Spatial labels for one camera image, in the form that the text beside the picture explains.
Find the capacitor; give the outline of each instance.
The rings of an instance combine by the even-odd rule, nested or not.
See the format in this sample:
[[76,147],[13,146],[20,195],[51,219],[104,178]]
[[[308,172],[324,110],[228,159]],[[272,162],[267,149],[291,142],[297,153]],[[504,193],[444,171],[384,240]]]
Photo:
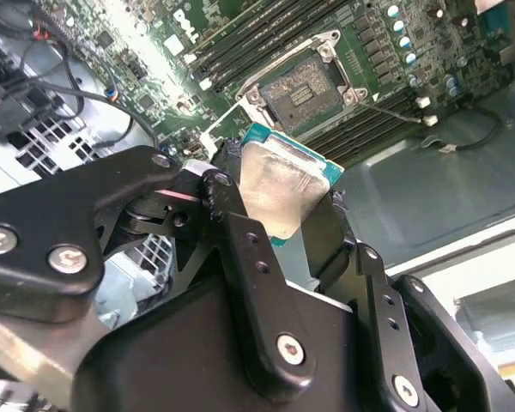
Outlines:
[[417,78],[416,76],[410,76],[409,77],[409,85],[412,88],[418,88],[421,85],[421,80]]
[[400,47],[402,47],[403,49],[410,48],[411,44],[412,44],[412,42],[410,41],[409,36],[403,36],[398,40],[398,45]]
[[402,32],[404,29],[404,21],[397,20],[393,23],[393,31],[394,32]]
[[387,14],[387,17],[394,19],[395,17],[398,16],[398,6],[396,6],[395,4],[393,4],[392,6],[389,6],[385,13]]
[[434,20],[440,20],[445,16],[445,11],[441,8],[430,9],[427,11],[427,15]]
[[406,64],[412,64],[416,60],[416,55],[414,53],[406,53],[404,55],[404,62]]
[[452,19],[452,24],[460,28],[466,28],[471,23],[467,15],[460,15]]
[[467,66],[467,58],[465,56],[458,58],[456,65],[460,68]]
[[455,88],[457,85],[457,79],[454,76],[445,77],[446,88]]
[[449,88],[447,93],[450,97],[456,97],[458,90],[457,90],[457,88]]

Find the motherboard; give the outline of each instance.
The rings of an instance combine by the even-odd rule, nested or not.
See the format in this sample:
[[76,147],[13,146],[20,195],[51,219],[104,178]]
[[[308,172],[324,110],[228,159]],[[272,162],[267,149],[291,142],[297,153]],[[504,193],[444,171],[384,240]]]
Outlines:
[[348,167],[513,78],[506,3],[477,15],[472,0],[40,2],[180,159],[260,123]]

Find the ram slot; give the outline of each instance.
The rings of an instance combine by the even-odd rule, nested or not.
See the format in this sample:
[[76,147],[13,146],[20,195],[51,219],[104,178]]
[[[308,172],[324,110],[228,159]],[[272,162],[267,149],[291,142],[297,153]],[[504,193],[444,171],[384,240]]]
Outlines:
[[297,36],[309,30],[317,21],[324,19],[328,14],[332,13],[345,2],[343,0],[324,0],[319,6],[310,10],[300,20],[291,23],[289,26],[281,30],[281,32],[257,49],[249,51],[247,56],[238,58],[237,61],[230,62],[225,71],[214,74],[210,77],[212,84],[216,90],[220,90],[224,85],[234,81],[238,77],[244,75],[253,65],[266,59],[273,53],[283,50],[286,45],[293,41]]
[[[399,105],[404,105],[405,102],[409,101],[409,94],[406,89],[402,92],[398,92],[386,100],[379,102],[376,106],[382,109],[397,111]],[[340,137],[350,132],[358,132],[359,130],[366,130],[371,127],[371,124],[375,123],[378,119],[384,118],[390,115],[373,110],[372,108],[357,108],[358,112],[351,118],[340,123],[338,126],[331,130],[327,130],[322,135],[313,138],[306,144],[309,145],[313,150],[321,151],[328,150],[331,143],[336,142]]]
[[249,19],[242,22],[231,33],[223,36],[216,43],[210,44],[210,46],[198,57],[198,60],[194,65],[194,67],[198,67],[197,71],[200,73],[209,71],[209,66],[213,62],[230,52],[241,42],[251,37],[257,30],[267,26],[282,11],[296,3],[298,0],[278,0],[272,3],[273,1],[274,0],[263,2],[259,9],[254,11],[255,14],[262,10],[261,13],[249,16]]
[[[407,91],[391,96],[378,106],[408,117],[419,114],[419,110],[415,107],[411,95]],[[342,166],[347,166],[351,160],[363,152],[414,127],[415,124],[370,108],[312,139],[306,145],[326,158]]]
[[251,38],[246,39],[235,49],[227,53],[223,58],[217,60],[209,66],[209,73],[220,73],[225,68],[240,62],[241,58],[255,51],[259,45],[269,42],[283,31],[284,27],[289,26],[293,21],[302,19],[303,16],[311,12],[316,1],[296,2],[292,7],[279,14],[270,24],[265,25],[261,30],[255,32]]

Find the gray metal panel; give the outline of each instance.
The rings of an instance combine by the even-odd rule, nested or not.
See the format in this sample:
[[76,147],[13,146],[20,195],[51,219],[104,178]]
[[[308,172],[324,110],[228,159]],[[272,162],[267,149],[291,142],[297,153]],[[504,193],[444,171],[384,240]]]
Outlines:
[[[349,169],[338,187],[347,192],[348,218],[357,237],[381,253],[387,266],[409,261],[515,215],[515,110],[507,94],[489,105],[505,129],[483,148],[441,154],[404,141]],[[490,119],[460,112],[428,134],[473,142]]]

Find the mounting hole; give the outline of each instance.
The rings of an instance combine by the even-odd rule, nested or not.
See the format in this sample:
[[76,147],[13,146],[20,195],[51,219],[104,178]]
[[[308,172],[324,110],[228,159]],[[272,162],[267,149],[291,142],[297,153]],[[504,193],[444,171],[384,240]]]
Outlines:
[[378,256],[378,253],[376,253],[376,251],[375,251],[372,247],[367,246],[367,247],[365,248],[365,250],[367,251],[367,255],[368,255],[370,258],[372,258],[372,259],[376,260],[376,259],[379,257],[379,256]]
[[395,305],[395,301],[388,294],[384,294],[384,300],[387,302],[388,305]]
[[394,330],[400,330],[401,329],[401,328],[398,327],[398,323],[395,322],[395,319],[389,318],[389,319],[387,319],[387,321],[389,322],[389,326],[391,328],[393,328]]
[[256,269],[259,273],[269,273],[269,266],[265,262],[256,262]]
[[189,221],[189,215],[185,212],[178,212],[173,215],[173,225],[175,227],[183,227]]
[[231,180],[229,179],[229,177],[226,174],[223,174],[223,173],[216,173],[215,180],[217,180],[218,182],[220,182],[222,185],[225,185],[225,186],[231,185]]
[[248,232],[246,234],[246,238],[250,241],[250,243],[257,243],[258,242],[258,236],[255,233]]

